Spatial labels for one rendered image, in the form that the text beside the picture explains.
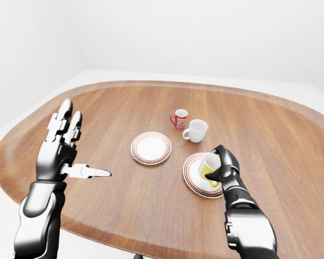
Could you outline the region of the plain white mug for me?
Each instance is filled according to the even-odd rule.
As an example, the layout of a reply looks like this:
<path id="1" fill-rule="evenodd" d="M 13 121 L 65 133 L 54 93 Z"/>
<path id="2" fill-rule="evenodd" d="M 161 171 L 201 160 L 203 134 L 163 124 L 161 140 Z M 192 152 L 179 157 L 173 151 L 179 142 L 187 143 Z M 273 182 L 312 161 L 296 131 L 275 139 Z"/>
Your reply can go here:
<path id="1" fill-rule="evenodd" d="M 189 123 L 188 129 L 183 131 L 183 138 L 193 143 L 199 143 L 205 137 L 208 124 L 200 119 L 194 119 Z"/>

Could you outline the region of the red patterned mug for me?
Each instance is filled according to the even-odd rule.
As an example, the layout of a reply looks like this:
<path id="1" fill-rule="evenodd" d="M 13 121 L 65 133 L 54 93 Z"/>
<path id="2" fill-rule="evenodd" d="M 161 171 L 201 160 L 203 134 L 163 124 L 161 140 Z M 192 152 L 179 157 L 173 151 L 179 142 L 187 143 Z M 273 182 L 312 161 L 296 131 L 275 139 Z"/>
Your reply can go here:
<path id="1" fill-rule="evenodd" d="M 186 118 L 188 112 L 185 109 L 178 109 L 175 111 L 174 115 L 170 116 L 170 121 L 178 130 L 182 130 L 185 127 Z"/>

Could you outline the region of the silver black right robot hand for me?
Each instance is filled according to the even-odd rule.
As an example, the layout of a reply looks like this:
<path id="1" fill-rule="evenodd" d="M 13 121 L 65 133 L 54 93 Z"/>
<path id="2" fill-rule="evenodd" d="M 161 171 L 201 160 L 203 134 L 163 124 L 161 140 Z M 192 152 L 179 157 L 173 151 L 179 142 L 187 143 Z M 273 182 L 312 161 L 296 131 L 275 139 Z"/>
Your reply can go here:
<path id="1" fill-rule="evenodd" d="M 219 145 L 211 150 L 211 153 L 220 158 L 221 166 L 213 173 L 208 173 L 205 177 L 212 181 L 221 182 L 223 191 L 227 191 L 233 186 L 240 185 L 240 165 L 232 152 Z"/>

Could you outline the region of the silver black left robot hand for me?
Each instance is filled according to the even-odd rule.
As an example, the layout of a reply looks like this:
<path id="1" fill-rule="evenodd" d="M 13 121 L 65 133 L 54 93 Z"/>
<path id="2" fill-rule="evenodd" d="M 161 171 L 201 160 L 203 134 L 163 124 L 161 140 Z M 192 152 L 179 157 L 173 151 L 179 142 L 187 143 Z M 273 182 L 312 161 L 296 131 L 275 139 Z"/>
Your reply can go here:
<path id="1" fill-rule="evenodd" d="M 112 174 L 100 168 L 90 168 L 84 163 L 73 163 L 77 155 L 76 141 L 80 139 L 82 113 L 72 114 L 73 104 L 65 99 L 47 126 L 48 133 L 37 155 L 37 180 L 64 181 L 72 178 L 108 177 Z"/>

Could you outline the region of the white plate with red rings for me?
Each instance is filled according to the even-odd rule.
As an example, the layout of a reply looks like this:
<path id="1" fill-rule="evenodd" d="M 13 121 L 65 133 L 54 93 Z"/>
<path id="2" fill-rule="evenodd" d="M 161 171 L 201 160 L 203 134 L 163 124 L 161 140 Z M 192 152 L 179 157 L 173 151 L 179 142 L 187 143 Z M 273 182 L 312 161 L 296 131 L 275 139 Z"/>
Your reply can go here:
<path id="1" fill-rule="evenodd" d="M 183 177 L 192 191 L 200 196 L 216 199 L 223 195 L 222 186 L 212 187 L 207 179 L 203 179 L 199 173 L 199 166 L 205 153 L 196 153 L 189 156 L 183 165 Z"/>
<path id="2" fill-rule="evenodd" d="M 131 144 L 133 158 L 144 165 L 157 165 L 171 154 L 169 139 L 159 132 L 145 132 L 138 135 Z"/>

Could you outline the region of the yellow and white mug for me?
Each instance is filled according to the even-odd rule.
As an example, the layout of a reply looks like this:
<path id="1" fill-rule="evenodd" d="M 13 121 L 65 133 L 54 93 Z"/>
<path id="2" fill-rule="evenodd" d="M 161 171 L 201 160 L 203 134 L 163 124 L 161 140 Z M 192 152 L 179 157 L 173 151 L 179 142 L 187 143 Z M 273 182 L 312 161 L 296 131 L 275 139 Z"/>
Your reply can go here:
<path id="1" fill-rule="evenodd" d="M 221 160 L 218 155 L 207 152 L 201 158 L 200 166 L 199 166 L 199 174 L 200 176 L 207 180 L 212 188 L 216 188 L 220 185 L 220 182 L 209 180 L 205 175 L 209 173 L 214 173 L 216 169 L 221 166 Z"/>

